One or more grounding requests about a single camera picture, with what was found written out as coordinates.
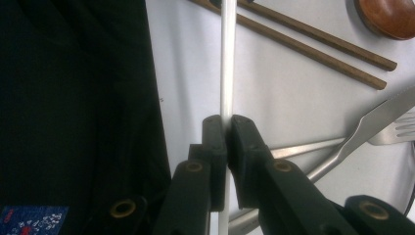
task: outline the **brass grommet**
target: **brass grommet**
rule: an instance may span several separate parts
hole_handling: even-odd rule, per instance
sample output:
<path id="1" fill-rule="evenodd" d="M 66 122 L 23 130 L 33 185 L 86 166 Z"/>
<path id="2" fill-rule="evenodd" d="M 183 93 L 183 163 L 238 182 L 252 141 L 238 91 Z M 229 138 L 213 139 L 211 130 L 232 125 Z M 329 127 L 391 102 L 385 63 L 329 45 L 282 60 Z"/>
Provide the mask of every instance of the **brass grommet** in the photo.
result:
<path id="1" fill-rule="evenodd" d="M 360 202 L 359 208 L 373 218 L 379 220 L 386 220 L 389 218 L 389 213 L 385 209 L 369 201 Z"/>
<path id="2" fill-rule="evenodd" d="M 201 171 L 204 167 L 198 163 L 188 163 L 186 164 L 186 169 L 190 172 L 198 172 Z"/>
<path id="3" fill-rule="evenodd" d="M 136 205 L 131 199 L 125 199 L 113 204 L 110 215 L 114 218 L 123 218 L 134 213 Z"/>
<path id="4" fill-rule="evenodd" d="M 279 171 L 283 171 L 283 172 L 288 172 L 293 169 L 290 164 L 287 164 L 281 161 L 274 163 L 274 168 Z"/>

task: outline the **fork handle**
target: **fork handle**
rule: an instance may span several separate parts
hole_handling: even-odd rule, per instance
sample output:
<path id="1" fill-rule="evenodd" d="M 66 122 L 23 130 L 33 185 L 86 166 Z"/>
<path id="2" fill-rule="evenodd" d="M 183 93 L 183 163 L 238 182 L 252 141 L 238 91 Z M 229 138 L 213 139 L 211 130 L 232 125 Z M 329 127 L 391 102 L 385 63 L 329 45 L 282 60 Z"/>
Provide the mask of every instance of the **fork handle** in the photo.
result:
<path id="1" fill-rule="evenodd" d="M 286 148 L 271 149 L 271 154 L 274 159 L 287 159 L 296 155 L 305 154 L 308 152 L 324 149 L 342 143 L 345 139 L 331 139 L 325 141 L 314 142 L 311 144 L 290 146 Z"/>

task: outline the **brown bowl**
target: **brown bowl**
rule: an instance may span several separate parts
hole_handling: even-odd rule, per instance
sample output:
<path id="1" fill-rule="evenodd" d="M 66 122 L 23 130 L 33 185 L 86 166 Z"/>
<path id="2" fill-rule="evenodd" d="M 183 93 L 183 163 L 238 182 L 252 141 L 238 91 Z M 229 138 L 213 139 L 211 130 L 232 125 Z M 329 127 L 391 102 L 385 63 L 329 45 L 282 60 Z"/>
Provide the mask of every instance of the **brown bowl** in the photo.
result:
<path id="1" fill-rule="evenodd" d="M 360 18 L 371 30 L 398 40 L 415 37 L 412 0 L 355 0 Z"/>

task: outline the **white table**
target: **white table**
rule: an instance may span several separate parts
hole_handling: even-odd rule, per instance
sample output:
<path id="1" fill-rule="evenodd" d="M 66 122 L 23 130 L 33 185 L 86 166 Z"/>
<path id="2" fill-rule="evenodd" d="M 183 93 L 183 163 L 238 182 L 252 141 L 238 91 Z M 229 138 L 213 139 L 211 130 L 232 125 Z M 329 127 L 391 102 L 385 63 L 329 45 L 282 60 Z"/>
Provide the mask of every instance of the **white table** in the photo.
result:
<path id="1" fill-rule="evenodd" d="M 395 41 L 370 32 L 352 0 L 261 0 L 255 3 L 336 35 L 397 62 L 384 71 L 281 25 L 241 15 L 283 32 L 385 80 L 377 91 L 270 39 L 237 26 L 234 114 L 251 118 L 270 148 L 346 136 L 358 120 L 392 94 L 415 84 L 415 39 Z M 219 114 L 220 17 L 187 0 L 147 1 L 161 111 L 170 168 L 187 159 L 189 144 L 202 142 L 202 120 Z M 296 157 L 308 168 L 326 151 Z M 400 211 L 415 169 L 408 143 L 364 144 L 317 182 L 329 199 L 343 204 L 368 194 Z M 231 212 L 237 212 L 231 198 Z M 214 228 L 210 234 L 216 234 Z"/>

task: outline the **kitchen utensil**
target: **kitchen utensil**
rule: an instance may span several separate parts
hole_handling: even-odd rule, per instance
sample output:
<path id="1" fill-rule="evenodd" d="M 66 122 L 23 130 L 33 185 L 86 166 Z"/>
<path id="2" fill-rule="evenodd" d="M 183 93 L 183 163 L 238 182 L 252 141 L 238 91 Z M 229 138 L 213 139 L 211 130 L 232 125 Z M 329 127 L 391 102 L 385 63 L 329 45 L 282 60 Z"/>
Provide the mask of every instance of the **kitchen utensil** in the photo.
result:
<path id="1" fill-rule="evenodd" d="M 355 58 L 372 64 L 386 71 L 393 71 L 396 69 L 396 62 L 388 60 L 384 57 L 376 55 L 370 51 L 367 51 L 361 47 L 355 46 L 349 42 L 346 42 L 339 37 L 333 36 L 320 29 L 312 27 L 308 24 L 299 22 L 293 18 L 287 17 L 281 13 L 275 12 L 271 9 L 265 8 L 255 2 L 248 3 L 246 0 L 238 0 L 238 6 L 261 15 L 267 19 L 274 21 L 275 23 L 287 26 L 295 31 L 303 33 L 317 41 L 325 43 L 333 48 L 336 48 L 342 52 L 345 52 Z"/>
<path id="2" fill-rule="evenodd" d="M 272 149 L 271 153 L 275 159 L 286 159 L 296 155 L 305 154 L 319 149 L 335 146 L 342 143 L 345 139 L 331 139 L 291 146 L 286 148 Z M 368 142 L 372 145 L 388 145 L 399 142 L 415 141 L 415 113 L 406 113 L 381 132 L 373 136 Z"/>
<path id="3" fill-rule="evenodd" d="M 354 132 L 329 157 L 307 174 L 316 182 L 334 167 L 339 165 L 349 154 L 368 141 L 386 126 L 415 106 L 415 86 L 383 102 L 360 119 Z"/>
<path id="4" fill-rule="evenodd" d="M 196 3 L 210 11 L 213 11 L 217 14 L 220 14 L 220 10 L 213 7 L 208 1 L 204 0 L 191 0 L 191 2 Z M 382 90 L 386 87 L 387 83 L 380 78 L 373 76 L 363 70 L 359 70 L 356 67 L 353 67 L 349 64 L 346 64 L 332 56 L 329 56 L 321 51 L 318 51 L 310 46 L 307 46 L 294 38 L 291 38 L 283 33 L 280 33 L 276 30 L 273 30 L 261 23 L 257 23 L 251 19 L 248 19 L 244 16 L 237 15 L 237 23 L 241 24 L 252 31 L 255 31 L 263 36 L 266 36 L 274 41 L 277 41 L 308 58 L 313 59 L 335 71 L 339 71 L 344 75 L 347 75 L 351 78 L 354 78 L 360 82 L 365 83 L 375 89 Z"/>
<path id="5" fill-rule="evenodd" d="M 412 0 L 356 0 L 355 6 L 372 31 L 398 40 L 415 36 L 415 4 Z"/>

